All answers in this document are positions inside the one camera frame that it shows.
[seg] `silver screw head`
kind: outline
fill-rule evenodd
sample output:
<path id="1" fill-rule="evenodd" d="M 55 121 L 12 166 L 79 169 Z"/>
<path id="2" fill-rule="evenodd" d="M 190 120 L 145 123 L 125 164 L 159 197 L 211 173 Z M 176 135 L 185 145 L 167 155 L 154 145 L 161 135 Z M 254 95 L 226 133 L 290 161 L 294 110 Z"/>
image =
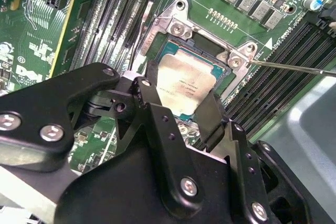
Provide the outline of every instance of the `silver screw head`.
<path id="1" fill-rule="evenodd" d="M 253 213 L 255 214 L 255 216 L 259 220 L 261 220 L 261 221 L 266 221 L 267 220 L 266 210 L 264 209 L 264 207 L 260 203 L 253 202 L 252 203 L 252 209 L 253 209 Z"/>
<path id="2" fill-rule="evenodd" d="M 0 131 L 11 131 L 21 125 L 21 119 L 13 114 L 0 114 Z"/>
<path id="3" fill-rule="evenodd" d="M 40 136 L 47 142 L 57 142 L 62 139 L 64 131 L 55 125 L 46 125 L 40 130 Z"/>
<path id="4" fill-rule="evenodd" d="M 243 128 L 239 125 L 239 124 L 235 124 L 236 126 L 236 129 L 239 130 L 239 131 L 243 131 Z"/>
<path id="5" fill-rule="evenodd" d="M 149 81 L 147 81 L 146 79 L 143 79 L 141 82 L 142 82 L 142 84 L 144 84 L 148 87 L 151 85 L 151 83 Z"/>
<path id="6" fill-rule="evenodd" d="M 111 68 L 105 68 L 103 72 L 108 76 L 114 76 L 113 70 Z"/>
<path id="7" fill-rule="evenodd" d="M 184 26 L 182 26 L 179 23 L 175 23 L 175 24 L 172 25 L 170 31 L 171 31 L 172 35 L 174 35 L 176 37 L 181 36 L 181 35 L 184 34 Z"/>
<path id="8" fill-rule="evenodd" d="M 197 194 L 196 184 L 189 178 L 182 178 L 181 180 L 182 191 L 188 196 L 195 196 Z"/>
<path id="9" fill-rule="evenodd" d="M 263 147 L 265 148 L 265 150 L 267 150 L 268 152 L 271 151 L 271 148 L 269 147 L 268 144 L 263 144 Z"/>

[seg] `mounting hole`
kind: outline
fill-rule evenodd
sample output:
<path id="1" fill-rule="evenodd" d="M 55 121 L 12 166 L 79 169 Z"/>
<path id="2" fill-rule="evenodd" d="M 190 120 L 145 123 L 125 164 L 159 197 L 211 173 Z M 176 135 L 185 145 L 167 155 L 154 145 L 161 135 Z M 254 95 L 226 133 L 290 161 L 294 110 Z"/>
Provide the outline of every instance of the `mounting hole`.
<path id="1" fill-rule="evenodd" d="M 256 171 L 255 171 L 252 167 L 249 167 L 249 168 L 248 168 L 248 171 L 249 171 L 251 174 L 255 174 L 255 173 L 256 173 Z"/>
<path id="2" fill-rule="evenodd" d="M 120 102 L 114 106 L 114 109 L 119 113 L 123 112 L 126 109 L 126 104 Z"/>
<path id="3" fill-rule="evenodd" d="M 163 121 L 163 122 L 168 122 L 168 116 L 165 116 L 165 115 L 162 116 L 162 121 Z"/>
<path id="4" fill-rule="evenodd" d="M 248 52 L 254 52 L 256 50 L 256 47 L 254 45 L 249 45 L 247 46 L 247 49 L 246 49 Z"/>
<path id="5" fill-rule="evenodd" d="M 287 13 L 288 14 L 293 14 L 296 11 L 296 6 L 291 6 L 288 8 Z"/>
<path id="6" fill-rule="evenodd" d="M 170 140 L 175 140 L 175 135 L 173 133 L 171 133 L 168 137 Z"/>
<path id="7" fill-rule="evenodd" d="M 176 3 L 176 9 L 178 9 L 178 10 L 184 10 L 184 8 L 185 8 L 185 3 L 183 3 L 182 1 L 178 1 Z"/>

